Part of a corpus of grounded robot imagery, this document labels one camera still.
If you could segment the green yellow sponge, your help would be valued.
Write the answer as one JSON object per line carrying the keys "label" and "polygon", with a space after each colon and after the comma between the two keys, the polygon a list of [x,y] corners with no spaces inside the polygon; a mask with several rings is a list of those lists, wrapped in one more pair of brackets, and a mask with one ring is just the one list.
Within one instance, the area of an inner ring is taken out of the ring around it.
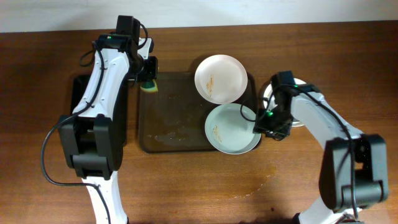
{"label": "green yellow sponge", "polygon": [[143,92],[146,92],[146,93],[155,93],[155,92],[158,92],[158,87],[157,87],[157,84],[156,84],[156,81],[155,81],[155,80],[149,80],[149,81],[143,82],[143,83],[140,85],[140,89],[141,89]]}

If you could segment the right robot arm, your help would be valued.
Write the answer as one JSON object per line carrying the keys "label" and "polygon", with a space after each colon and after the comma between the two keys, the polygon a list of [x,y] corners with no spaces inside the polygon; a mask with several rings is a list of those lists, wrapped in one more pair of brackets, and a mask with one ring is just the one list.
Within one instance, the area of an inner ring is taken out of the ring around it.
{"label": "right robot arm", "polygon": [[259,109],[255,133],[281,141],[299,120],[323,148],[320,196],[294,223],[359,223],[359,212],[388,198],[386,142],[345,121],[313,84],[297,84],[291,71],[271,77],[267,106]]}

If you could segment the cream plate top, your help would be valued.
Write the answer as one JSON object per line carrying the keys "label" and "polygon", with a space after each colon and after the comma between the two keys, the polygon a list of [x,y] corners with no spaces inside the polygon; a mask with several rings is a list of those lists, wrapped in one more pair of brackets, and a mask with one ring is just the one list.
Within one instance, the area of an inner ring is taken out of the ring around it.
{"label": "cream plate top", "polygon": [[243,65],[229,55],[212,55],[195,71],[195,87],[207,101],[223,105],[240,98],[248,85]]}

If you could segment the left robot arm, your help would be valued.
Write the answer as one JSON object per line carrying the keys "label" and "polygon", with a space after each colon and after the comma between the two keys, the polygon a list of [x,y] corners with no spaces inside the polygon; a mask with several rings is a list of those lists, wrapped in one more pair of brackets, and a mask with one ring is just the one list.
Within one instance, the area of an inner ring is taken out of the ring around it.
{"label": "left robot arm", "polygon": [[128,87],[141,83],[157,91],[157,58],[146,30],[132,16],[119,16],[114,32],[92,43],[88,83],[70,116],[57,124],[65,160],[82,179],[97,223],[128,223],[118,186],[118,170],[127,138]]}

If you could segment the pale blue plate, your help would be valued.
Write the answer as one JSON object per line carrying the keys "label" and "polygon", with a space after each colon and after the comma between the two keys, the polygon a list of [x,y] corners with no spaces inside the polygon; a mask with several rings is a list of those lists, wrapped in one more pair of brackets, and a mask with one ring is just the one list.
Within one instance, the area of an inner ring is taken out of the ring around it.
{"label": "pale blue plate", "polygon": [[206,117],[204,130],[209,143],[226,154],[244,154],[254,149],[261,135],[254,132],[252,109],[230,103],[219,105]]}

